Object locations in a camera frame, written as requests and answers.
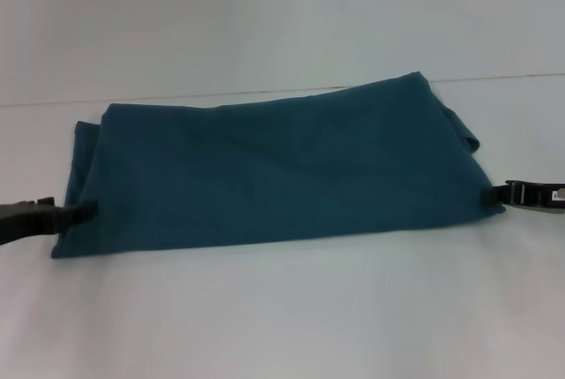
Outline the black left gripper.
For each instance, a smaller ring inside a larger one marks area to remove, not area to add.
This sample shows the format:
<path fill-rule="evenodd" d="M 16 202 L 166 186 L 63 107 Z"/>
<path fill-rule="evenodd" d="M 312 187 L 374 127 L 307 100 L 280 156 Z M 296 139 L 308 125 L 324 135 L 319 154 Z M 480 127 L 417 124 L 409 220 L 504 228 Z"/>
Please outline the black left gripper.
<path fill-rule="evenodd" d="M 56 214 L 56 231 L 53 218 Z M 97 201 L 83 201 L 59 208 L 51 197 L 37 201 L 19 201 L 1 205 L 1 244 L 19 239 L 66 232 L 98 216 Z"/>

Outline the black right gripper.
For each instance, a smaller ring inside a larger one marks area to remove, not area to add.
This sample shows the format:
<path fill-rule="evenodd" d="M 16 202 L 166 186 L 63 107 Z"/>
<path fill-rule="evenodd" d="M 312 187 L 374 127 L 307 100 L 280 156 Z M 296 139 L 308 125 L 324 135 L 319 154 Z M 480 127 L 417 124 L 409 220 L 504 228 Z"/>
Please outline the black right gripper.
<path fill-rule="evenodd" d="M 564 184 L 542 184 L 508 180 L 504 186 L 492 186 L 480 192 L 482 206 L 507 204 L 511 207 L 545 212 L 564 213 Z"/>

